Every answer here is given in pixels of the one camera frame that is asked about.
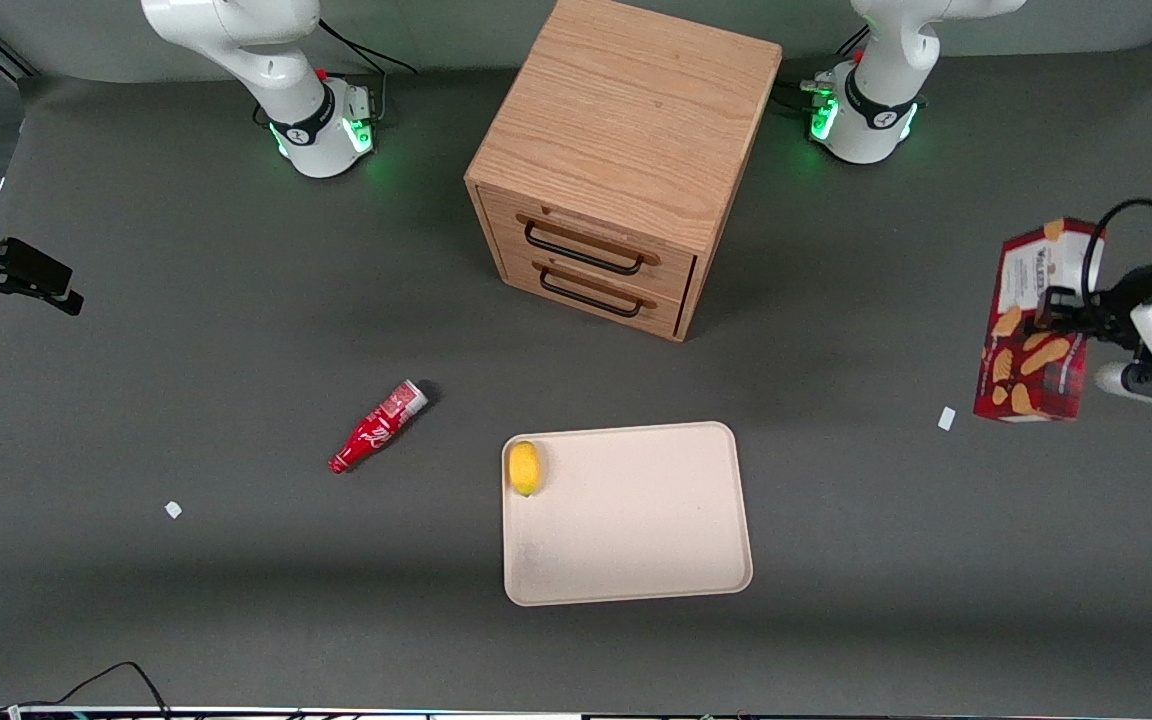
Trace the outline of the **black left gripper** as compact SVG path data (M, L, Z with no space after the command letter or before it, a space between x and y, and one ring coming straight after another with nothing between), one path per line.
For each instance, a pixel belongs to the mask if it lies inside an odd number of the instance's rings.
M1060 334L1087 333L1087 313L1093 336L1119 346L1152 346L1152 314L1139 327L1132 311L1152 300L1152 263L1129 270L1108 290L1097 290L1097 263L1085 264L1085 302L1074 288L1047 288L1036 309L1036 331Z

